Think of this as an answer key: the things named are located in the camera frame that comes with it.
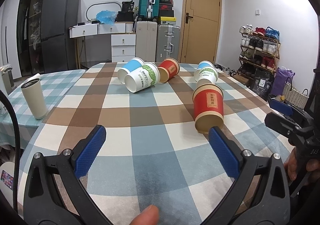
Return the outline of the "right hand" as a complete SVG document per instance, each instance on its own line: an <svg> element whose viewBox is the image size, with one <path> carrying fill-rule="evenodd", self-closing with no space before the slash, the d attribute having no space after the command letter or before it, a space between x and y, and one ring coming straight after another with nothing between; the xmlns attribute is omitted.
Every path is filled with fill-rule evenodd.
<svg viewBox="0 0 320 225"><path fill-rule="evenodd" d="M298 162L296 159L296 148L290 153L290 156L284 163L284 168L289 176L289 180L294 181L297 178ZM307 172L311 172L305 185L316 182L320 178L320 163L318 159L311 159L306 165Z"/></svg>

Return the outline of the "left hand thumb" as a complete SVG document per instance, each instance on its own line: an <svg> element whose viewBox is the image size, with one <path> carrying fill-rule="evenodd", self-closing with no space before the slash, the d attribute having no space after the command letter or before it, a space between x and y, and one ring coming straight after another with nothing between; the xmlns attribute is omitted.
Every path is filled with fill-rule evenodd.
<svg viewBox="0 0 320 225"><path fill-rule="evenodd" d="M130 225L157 225L159 222L159 209L155 205L146 207Z"/></svg>

